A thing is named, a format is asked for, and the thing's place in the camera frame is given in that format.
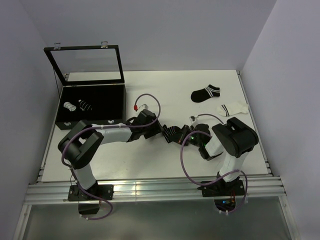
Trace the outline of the black sock with purple stripes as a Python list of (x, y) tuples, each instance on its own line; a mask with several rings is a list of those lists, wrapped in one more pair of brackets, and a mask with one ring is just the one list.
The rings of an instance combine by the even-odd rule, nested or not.
[(169, 143), (177, 143), (179, 145), (182, 144), (182, 134), (183, 131), (180, 127), (178, 126), (166, 126), (163, 125), (163, 131), (162, 134), (166, 140), (166, 142)]

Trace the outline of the black white-striped sock white toe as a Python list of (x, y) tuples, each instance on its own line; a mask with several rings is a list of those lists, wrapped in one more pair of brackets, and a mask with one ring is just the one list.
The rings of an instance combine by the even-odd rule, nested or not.
[(79, 108), (80, 108), (82, 111), (92, 111), (92, 110), (93, 110), (92, 105), (89, 104), (89, 103), (87, 103), (85, 100), (79, 99), (79, 100), (78, 100), (78, 104), (79, 104)]

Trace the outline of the white sock black thin stripes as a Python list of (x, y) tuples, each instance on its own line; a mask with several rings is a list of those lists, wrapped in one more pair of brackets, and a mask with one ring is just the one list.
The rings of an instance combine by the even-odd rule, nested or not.
[(63, 104), (63, 107), (65, 109), (69, 110), (70, 112), (74, 112), (77, 109), (77, 107), (75, 105), (73, 105), (72, 103), (70, 103), (68, 101)]

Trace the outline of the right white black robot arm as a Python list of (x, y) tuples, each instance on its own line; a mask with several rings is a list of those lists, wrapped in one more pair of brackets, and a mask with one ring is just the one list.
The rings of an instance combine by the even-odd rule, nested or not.
[[(241, 170), (247, 155), (259, 143), (259, 137), (255, 130), (236, 117), (229, 118), (225, 124), (216, 124), (212, 128), (213, 135), (203, 131), (194, 130), (186, 135), (181, 143), (180, 164), (185, 176), (194, 184), (208, 189), (213, 186), (220, 194), (227, 195), (236, 184), (240, 183)], [(192, 179), (184, 165), (183, 150), (186, 142), (198, 135), (197, 140), (200, 154), (205, 159), (213, 159), (225, 153), (223, 165), (217, 173), (217, 178), (207, 183), (197, 182)]]

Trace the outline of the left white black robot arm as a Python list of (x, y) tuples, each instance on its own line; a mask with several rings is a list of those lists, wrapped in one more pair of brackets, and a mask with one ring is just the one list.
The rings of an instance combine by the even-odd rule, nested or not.
[(80, 185), (79, 194), (91, 200), (96, 197), (99, 187), (90, 162), (101, 145), (129, 143), (140, 137), (148, 139), (163, 131), (156, 115), (144, 109), (125, 123), (98, 125), (81, 120), (59, 142), (57, 148), (62, 154), (62, 163), (71, 168), (72, 175)]

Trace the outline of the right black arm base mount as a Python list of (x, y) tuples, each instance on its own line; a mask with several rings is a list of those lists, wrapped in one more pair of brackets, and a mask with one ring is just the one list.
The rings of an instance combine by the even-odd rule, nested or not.
[(237, 207), (236, 197), (245, 194), (244, 183), (239, 177), (231, 182), (225, 182), (222, 179), (208, 186), (199, 186), (197, 189), (201, 191), (204, 198), (218, 197), (214, 199), (215, 207), (226, 214)]

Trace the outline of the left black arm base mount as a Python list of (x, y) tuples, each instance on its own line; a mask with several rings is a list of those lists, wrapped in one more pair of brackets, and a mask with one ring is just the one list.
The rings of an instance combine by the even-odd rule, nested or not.
[(80, 215), (93, 216), (98, 213), (102, 203), (110, 206), (110, 215), (113, 205), (114, 186), (112, 184), (94, 184), (90, 189), (82, 190), (78, 185), (71, 185), (67, 196), (68, 202), (78, 202), (78, 212)]

